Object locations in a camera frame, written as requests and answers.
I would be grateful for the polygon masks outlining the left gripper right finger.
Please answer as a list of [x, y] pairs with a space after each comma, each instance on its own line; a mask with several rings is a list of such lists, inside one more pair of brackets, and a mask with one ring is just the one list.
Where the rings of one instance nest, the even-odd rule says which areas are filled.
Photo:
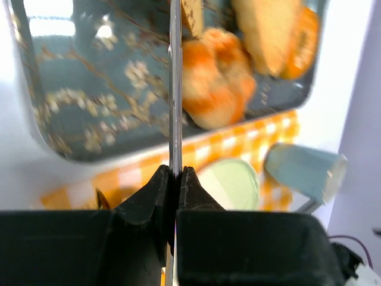
[[344, 285], [321, 223], [287, 212], [223, 210], [183, 170], [176, 214], [180, 285]]

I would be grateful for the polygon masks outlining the brown seeded bread slice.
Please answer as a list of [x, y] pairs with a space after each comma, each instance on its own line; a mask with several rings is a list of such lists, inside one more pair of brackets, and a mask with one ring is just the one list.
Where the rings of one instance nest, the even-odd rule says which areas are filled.
[[202, 0], [181, 0], [182, 23], [195, 38], [199, 38], [204, 29], [202, 3]]

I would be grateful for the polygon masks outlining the metal serving tongs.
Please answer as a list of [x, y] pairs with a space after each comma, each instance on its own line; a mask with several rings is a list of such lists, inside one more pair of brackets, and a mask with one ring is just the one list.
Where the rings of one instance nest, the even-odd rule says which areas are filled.
[[169, 183], [167, 206], [169, 214], [168, 250], [165, 285], [173, 284], [175, 212], [179, 203], [182, 175], [182, 12], [180, 1], [170, 1], [170, 90], [169, 116]]

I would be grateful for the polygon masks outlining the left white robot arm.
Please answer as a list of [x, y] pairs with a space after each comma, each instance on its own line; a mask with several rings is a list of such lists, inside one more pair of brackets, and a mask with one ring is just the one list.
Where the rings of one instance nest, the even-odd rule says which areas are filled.
[[311, 215], [224, 210], [186, 167], [160, 166], [108, 210], [1, 212], [2, 285], [379, 285]]

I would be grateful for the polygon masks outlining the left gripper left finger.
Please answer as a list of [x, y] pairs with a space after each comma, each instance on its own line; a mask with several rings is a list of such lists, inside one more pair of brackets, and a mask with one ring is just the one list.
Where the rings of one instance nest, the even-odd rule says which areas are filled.
[[1, 212], [2, 285], [159, 285], [168, 167], [111, 210]]

